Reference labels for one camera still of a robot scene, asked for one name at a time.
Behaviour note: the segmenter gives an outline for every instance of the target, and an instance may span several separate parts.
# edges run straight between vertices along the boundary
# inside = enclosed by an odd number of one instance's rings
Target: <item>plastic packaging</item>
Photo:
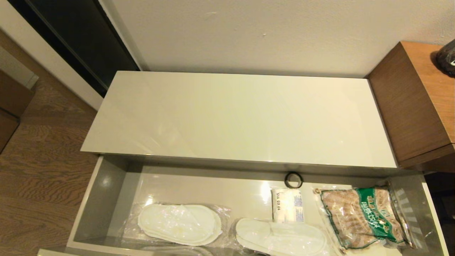
[[[272,209],[274,222],[303,222],[303,203],[300,190],[273,188]]]
[[[203,246],[146,246],[141,248],[143,251],[153,251],[165,253],[166,255],[185,255],[185,256],[215,256],[209,249]]]
[[[409,198],[404,189],[399,186],[395,186],[391,180],[387,180],[386,184],[389,187],[390,197],[394,203],[394,213],[400,220],[401,226],[403,227],[406,242],[411,248],[428,251],[425,238],[430,235],[430,233],[422,233],[414,210],[411,208]]]
[[[316,188],[314,192],[344,249],[363,249],[375,243],[406,246],[387,187]]]
[[[229,209],[217,205],[136,204],[125,222],[123,238],[151,246],[180,244],[223,247],[229,244]]]
[[[242,255],[266,253],[272,256],[331,255],[326,234],[303,222],[275,223],[240,219],[235,224]]]

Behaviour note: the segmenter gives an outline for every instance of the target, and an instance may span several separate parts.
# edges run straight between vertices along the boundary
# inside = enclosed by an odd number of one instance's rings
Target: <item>white slipper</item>
[[[221,233],[218,214],[202,205],[148,205],[138,224],[148,236],[188,246],[209,244]]]
[[[242,246],[272,256],[319,256],[328,251],[323,232],[302,222],[241,219],[235,229]]]

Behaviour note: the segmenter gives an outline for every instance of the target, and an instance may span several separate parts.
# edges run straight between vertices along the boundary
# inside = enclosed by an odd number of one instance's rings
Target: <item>white drawer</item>
[[[314,225],[321,225],[322,219],[312,183],[369,187],[391,177],[394,188],[402,189],[409,199],[416,221],[408,224],[413,232],[421,233],[423,249],[399,252],[378,246],[362,255],[448,255],[425,180],[416,171],[121,155],[100,156],[66,248],[41,250],[39,255],[169,255],[160,250],[144,251],[147,244],[143,241],[122,237],[132,206],[147,201],[217,204],[231,209],[230,221],[240,217],[271,219],[270,187],[284,187],[284,176],[290,170],[298,171],[305,180],[300,188],[305,221]],[[229,248],[207,250],[214,256],[236,255]]]

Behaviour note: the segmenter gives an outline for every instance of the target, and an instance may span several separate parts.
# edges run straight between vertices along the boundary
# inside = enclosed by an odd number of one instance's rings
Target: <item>plastic bag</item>
[[[363,249],[375,243],[406,246],[387,187],[314,191],[344,249]]]
[[[230,243],[229,211],[218,205],[135,204],[122,237],[151,246],[223,247]]]
[[[277,223],[243,218],[234,223],[232,229],[241,255],[334,255],[327,234],[303,222]]]

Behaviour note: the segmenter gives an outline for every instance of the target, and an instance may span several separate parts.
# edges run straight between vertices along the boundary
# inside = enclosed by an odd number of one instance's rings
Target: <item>metal ring handle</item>
[[[298,178],[298,183],[297,183],[297,186],[296,187],[293,187],[289,182],[289,178],[291,177],[297,177]],[[286,187],[290,188],[290,189],[298,189],[302,186],[303,184],[303,178],[302,176],[300,176],[300,174],[296,173],[296,172],[289,172],[286,177],[284,178],[284,184],[286,184]]]

